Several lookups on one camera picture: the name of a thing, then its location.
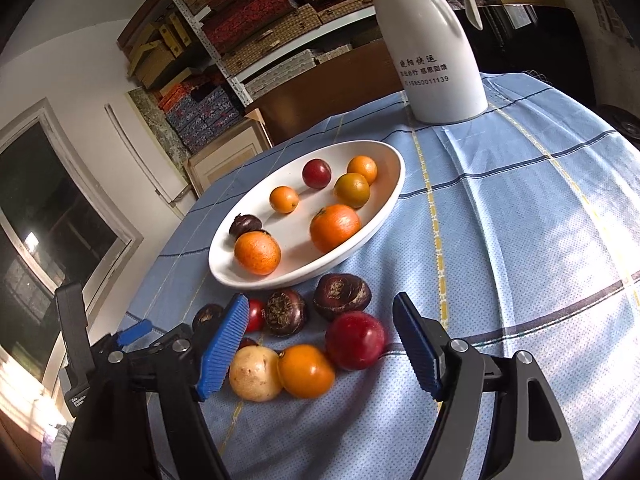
blue tablecloth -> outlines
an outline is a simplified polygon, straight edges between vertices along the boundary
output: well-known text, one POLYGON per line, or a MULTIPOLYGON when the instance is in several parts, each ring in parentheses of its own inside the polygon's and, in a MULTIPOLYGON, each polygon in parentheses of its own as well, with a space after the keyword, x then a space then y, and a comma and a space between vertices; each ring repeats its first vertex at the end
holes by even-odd
MULTIPOLYGON (((339 373, 318 400, 285 392, 238 402, 228 384, 204 417, 237 480, 410 477, 436 417, 399 344, 392 298, 480 351, 531 351, 572 430, 586 480, 599 478, 638 424, 640 407, 640 156, 612 127, 524 74, 483 77, 490 108, 453 126, 417 123, 402 93, 330 117, 256 156, 211 186, 146 276, 122 327, 149 318, 154 333, 191 322, 233 293, 207 267, 210 241, 240 197, 271 171, 334 142, 383 140, 406 163, 394 211, 373 239, 336 267, 366 279, 368 312, 388 327, 369 370, 339 373)), ((317 279, 297 286, 309 297, 317 279)), ((314 316, 279 350, 322 345, 314 316)), ((490 427, 485 395, 465 478, 478 478, 490 427)), ((162 469, 176 478, 156 396, 149 402, 162 469)))

white oval plate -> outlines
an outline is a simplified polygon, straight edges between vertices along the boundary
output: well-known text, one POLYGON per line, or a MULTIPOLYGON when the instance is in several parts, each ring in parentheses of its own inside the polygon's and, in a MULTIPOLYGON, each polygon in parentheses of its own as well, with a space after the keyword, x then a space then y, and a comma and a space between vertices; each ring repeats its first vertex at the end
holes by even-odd
POLYGON ((351 256, 380 229, 398 200, 404 171, 404 160, 398 150, 376 140, 341 142, 297 158, 256 184, 226 215, 209 249, 211 273, 223 285, 239 290, 295 285, 323 274, 351 256), (346 173, 347 164, 356 155, 370 156, 378 166, 371 197, 357 210, 362 227, 339 247, 322 254, 311 242, 309 224, 320 209, 337 203, 333 194, 335 181, 346 173), (313 158, 321 158, 331 167, 331 182, 324 189, 308 188, 302 181, 302 168, 313 158), (298 207, 288 215, 276 213, 269 204, 269 195, 278 186, 290 186, 300 196, 298 207), (239 214, 257 216, 262 221, 262 228, 280 245, 282 259, 268 276, 249 273, 234 258, 235 240, 229 234, 229 227, 239 214))

window frame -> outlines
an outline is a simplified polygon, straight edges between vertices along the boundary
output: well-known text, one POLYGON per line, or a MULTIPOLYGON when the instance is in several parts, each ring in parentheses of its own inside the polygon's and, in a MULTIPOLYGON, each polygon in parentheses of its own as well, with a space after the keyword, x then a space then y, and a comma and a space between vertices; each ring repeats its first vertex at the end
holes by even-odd
MULTIPOLYGON (((101 216, 116 235, 116 241, 111 245, 86 285, 82 288, 88 329, 90 329, 114 282, 142 243, 143 236, 120 212, 98 181, 89 172, 82 158, 64 133, 47 98, 41 99, 0 129, 0 153, 37 122, 41 124, 47 140, 66 172, 94 208, 94 211, 101 216)), ((12 228, 1 208, 0 228, 9 237, 25 264, 53 294, 57 285, 40 267, 34 257, 31 256, 31 253, 12 228)), ((62 368, 65 357, 66 348, 61 332, 58 334, 51 351, 42 381, 39 381, 51 397, 56 397, 59 392, 58 372, 62 368)), ((9 353, 0 346, 0 360, 7 361, 8 359, 11 359, 9 353)))

orange tomato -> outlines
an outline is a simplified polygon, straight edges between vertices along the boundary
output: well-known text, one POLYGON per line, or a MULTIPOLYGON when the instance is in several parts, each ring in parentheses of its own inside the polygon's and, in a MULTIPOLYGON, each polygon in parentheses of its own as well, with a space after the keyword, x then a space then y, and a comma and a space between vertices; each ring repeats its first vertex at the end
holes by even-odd
POLYGON ((360 230, 358 214, 347 205, 323 207, 311 220, 311 241, 321 253, 328 253, 360 230))
POLYGON ((370 156, 358 155, 349 162, 347 173, 359 173, 366 179, 367 184, 371 185, 378 176, 378 167, 370 156))
POLYGON ((299 202, 300 197, 289 186, 278 186, 269 195, 269 203, 278 213, 291 213, 298 207, 299 202))
POLYGON ((371 192, 367 179, 361 174, 345 173, 335 182, 334 195, 343 204, 357 209, 367 203, 371 192))
POLYGON ((334 385, 334 368, 313 345, 295 345, 280 354, 278 374, 285 390, 300 399, 315 399, 334 385))
POLYGON ((259 276, 271 274, 280 263, 280 246, 264 231, 244 233, 236 240, 234 256, 246 270, 259 276))

blue gripper pad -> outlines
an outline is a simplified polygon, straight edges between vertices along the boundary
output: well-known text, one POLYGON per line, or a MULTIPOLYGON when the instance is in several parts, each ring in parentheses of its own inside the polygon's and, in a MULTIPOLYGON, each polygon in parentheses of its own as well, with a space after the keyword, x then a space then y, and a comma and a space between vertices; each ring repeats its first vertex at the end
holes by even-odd
POLYGON ((438 357, 422 328, 422 316, 405 292, 394 298, 393 318, 420 387, 440 400, 444 386, 439 377, 438 357))
POLYGON ((201 402, 222 387, 226 371, 249 324, 249 300, 242 294, 236 294, 223 316, 200 360, 200 379, 196 384, 196 392, 201 402))
POLYGON ((134 326, 130 326, 126 330, 123 330, 118 335, 118 346, 127 346, 133 343, 136 339, 140 339, 142 336, 151 332, 153 325, 148 319, 136 323, 134 326))

